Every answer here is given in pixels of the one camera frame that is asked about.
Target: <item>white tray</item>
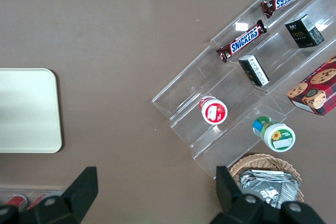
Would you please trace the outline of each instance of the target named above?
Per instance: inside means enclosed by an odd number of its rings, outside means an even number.
[[[56,77],[48,69],[0,69],[0,152],[54,153],[62,146]]]

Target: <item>white sticker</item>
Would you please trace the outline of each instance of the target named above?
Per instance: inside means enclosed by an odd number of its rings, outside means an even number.
[[[307,15],[301,19],[303,25],[306,27],[307,31],[310,31],[311,29],[315,28],[315,25],[311,18]]]
[[[217,106],[211,105],[208,111],[207,118],[214,121],[217,117]]]
[[[275,149],[288,147],[288,146],[291,145],[292,140],[293,140],[292,138],[287,138],[287,139],[283,139],[283,140],[274,141],[273,145],[274,145]]]

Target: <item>clear acrylic shelf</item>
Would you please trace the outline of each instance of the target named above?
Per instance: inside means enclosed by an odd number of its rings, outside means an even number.
[[[262,115],[284,121],[295,108],[287,91],[321,65],[324,55],[336,52],[336,0],[296,0],[270,19],[262,12],[262,1],[256,1],[212,41],[218,47],[226,45],[244,32],[236,30],[237,22],[251,27],[258,19],[268,29],[265,36],[227,63],[220,60],[214,47],[208,46],[152,100],[170,120],[172,130],[189,145],[193,158],[213,178],[216,166],[234,164],[260,141],[252,131],[253,121]],[[324,37],[319,46],[299,48],[285,27],[293,18],[305,14]],[[267,85],[252,85],[238,63],[244,55],[258,58],[270,79]],[[228,117],[222,124],[208,124],[202,117],[198,104],[209,94],[228,108]]]

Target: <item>brown background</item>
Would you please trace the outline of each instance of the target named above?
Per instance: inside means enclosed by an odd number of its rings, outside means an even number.
[[[151,99],[254,1],[0,0],[1,67],[56,73],[64,137],[56,154],[0,154],[2,187],[67,187],[97,166],[100,192],[84,223],[209,223],[220,212],[215,181]],[[296,109],[286,120],[292,150],[253,149],[293,164],[327,223],[335,119],[336,110]]]

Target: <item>cookie box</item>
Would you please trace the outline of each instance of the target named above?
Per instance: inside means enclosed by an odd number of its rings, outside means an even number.
[[[322,64],[287,93],[294,106],[325,115],[336,106],[336,56]]]

